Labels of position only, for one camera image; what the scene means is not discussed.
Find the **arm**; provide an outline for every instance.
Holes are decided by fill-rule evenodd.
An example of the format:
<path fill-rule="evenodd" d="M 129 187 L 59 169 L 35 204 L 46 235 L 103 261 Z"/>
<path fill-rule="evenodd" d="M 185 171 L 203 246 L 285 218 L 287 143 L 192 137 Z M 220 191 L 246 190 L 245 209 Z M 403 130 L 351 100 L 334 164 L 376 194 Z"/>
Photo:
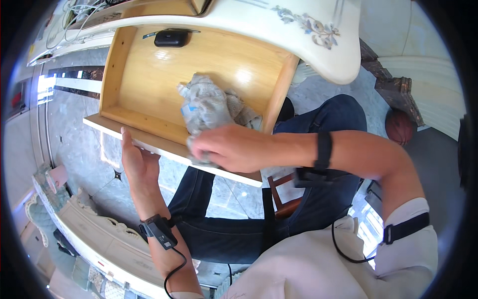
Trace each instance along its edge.
<path fill-rule="evenodd" d="M 121 161 L 130 183 L 131 197 L 141 221 L 145 221 L 156 214 L 170 219 L 171 214 L 158 185 L 158 160 L 160 156 L 133 146 L 131 134 L 124 128 L 121 128 L 121 133 L 123 135 Z M 193 292 L 202 294 L 189 249 L 176 226 L 172 228 L 172 231 L 178 240 L 175 248 L 184 254 L 187 263 L 168 279 L 168 291 L 170 293 Z M 165 250 L 156 238 L 149 237 L 148 244 L 152 260 L 163 279 L 183 263 L 183 258 L 178 253 L 173 250 Z"/>
<path fill-rule="evenodd" d="M 329 168 L 347 171 L 362 178 L 380 180 L 383 188 L 383 219 L 399 206 L 424 197 L 422 185 L 407 153 L 385 138 L 361 131 L 331 132 Z M 212 162 L 229 171 L 252 172 L 272 166 L 313 167 L 317 159 L 317 134 L 258 131 L 229 125 L 203 132 L 192 153 L 200 158 L 212 152 Z"/>

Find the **black shoe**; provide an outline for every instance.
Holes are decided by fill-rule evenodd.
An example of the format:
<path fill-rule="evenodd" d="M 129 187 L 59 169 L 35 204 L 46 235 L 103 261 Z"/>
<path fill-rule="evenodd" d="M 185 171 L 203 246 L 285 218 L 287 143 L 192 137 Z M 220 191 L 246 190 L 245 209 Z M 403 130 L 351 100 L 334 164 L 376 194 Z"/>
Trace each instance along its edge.
<path fill-rule="evenodd" d="M 291 100 L 288 97 L 285 97 L 284 104 L 282 104 L 281 112 L 277 117 L 278 122 L 284 122 L 295 116 L 294 106 L 292 105 Z"/>

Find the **rag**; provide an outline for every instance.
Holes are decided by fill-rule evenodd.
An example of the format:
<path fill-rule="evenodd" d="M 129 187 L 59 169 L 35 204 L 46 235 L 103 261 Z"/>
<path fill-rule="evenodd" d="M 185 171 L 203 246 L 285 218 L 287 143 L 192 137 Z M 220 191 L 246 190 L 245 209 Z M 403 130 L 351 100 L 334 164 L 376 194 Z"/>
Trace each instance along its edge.
<path fill-rule="evenodd" d="M 184 98 L 181 113 L 186 128 L 191 134 L 186 141 L 189 150 L 193 140 L 204 130 L 219 128 L 230 123 L 254 129 L 260 126 L 261 116 L 246 106 L 233 89 L 221 90 L 209 76 L 194 74 L 189 83 L 178 84 L 176 88 Z M 209 161 L 207 153 L 203 154 L 201 160 L 192 155 L 188 158 L 193 165 L 218 167 Z"/>

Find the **blue jeans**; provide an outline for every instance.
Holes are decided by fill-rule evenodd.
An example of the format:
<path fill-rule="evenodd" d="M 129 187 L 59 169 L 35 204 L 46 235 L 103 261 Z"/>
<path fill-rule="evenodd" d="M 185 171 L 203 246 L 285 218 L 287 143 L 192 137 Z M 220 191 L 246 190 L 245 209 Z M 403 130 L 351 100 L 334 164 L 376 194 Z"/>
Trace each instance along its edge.
<path fill-rule="evenodd" d="M 365 113 L 348 95 L 337 95 L 320 108 L 277 123 L 274 133 L 367 131 Z M 194 259 L 229 264 L 251 264 L 261 254 L 264 219 L 206 217 L 215 175 L 188 167 L 169 204 L 171 215 Z M 323 229 L 352 203 L 359 178 L 339 176 L 320 187 L 306 188 L 296 211 L 274 227 L 274 242 L 307 231 Z"/>

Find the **marble floor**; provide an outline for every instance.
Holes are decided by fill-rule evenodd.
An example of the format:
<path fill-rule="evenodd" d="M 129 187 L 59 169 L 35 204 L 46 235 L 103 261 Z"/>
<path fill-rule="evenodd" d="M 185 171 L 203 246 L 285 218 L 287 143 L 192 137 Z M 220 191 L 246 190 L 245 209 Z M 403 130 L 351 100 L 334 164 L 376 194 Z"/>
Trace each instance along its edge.
<path fill-rule="evenodd" d="M 71 53 L 45 63 L 43 73 L 67 66 L 105 65 L 107 54 L 107 48 Z M 375 77 L 361 68 L 356 80 L 349 85 L 338 86 L 315 76 L 291 87 L 288 97 L 296 113 L 302 114 L 319 107 L 334 95 L 351 95 L 365 111 L 368 131 L 386 137 L 384 121 L 389 106 L 375 91 L 374 85 Z M 120 141 L 82 122 L 84 117 L 98 112 L 99 100 L 60 90 L 54 90 L 52 99 L 47 103 L 52 156 L 55 165 L 66 166 L 68 186 L 73 193 L 77 193 L 79 187 L 87 191 L 102 215 L 137 229 L 139 217 L 123 172 Z M 187 167 L 165 157 L 159 163 L 158 183 L 168 204 Z M 263 187 L 268 187 L 268 176 L 279 178 L 291 172 L 293 168 L 284 167 L 262 170 Z M 301 196 L 304 189 L 294 188 L 289 182 L 280 186 L 278 191 L 281 199 L 286 201 Z M 354 201 L 365 202 L 363 198 Z M 206 216 L 261 219 L 264 217 L 261 189 L 216 176 Z M 245 268 L 244 265 L 232 266 L 233 271 Z M 220 284 L 228 275 L 227 265 L 222 264 L 202 262 L 198 271 L 200 281 L 212 286 Z"/>

